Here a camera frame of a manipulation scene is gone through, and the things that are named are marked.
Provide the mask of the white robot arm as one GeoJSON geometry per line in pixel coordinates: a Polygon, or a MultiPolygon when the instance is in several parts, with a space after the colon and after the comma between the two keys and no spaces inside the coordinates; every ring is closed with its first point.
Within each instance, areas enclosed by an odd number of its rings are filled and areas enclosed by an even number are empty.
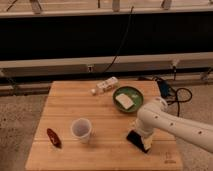
{"type": "Polygon", "coordinates": [[[167,102],[156,97],[137,112],[135,131],[149,147],[155,128],[166,131],[210,153],[213,153],[213,125],[180,118],[166,113],[167,102]]]}

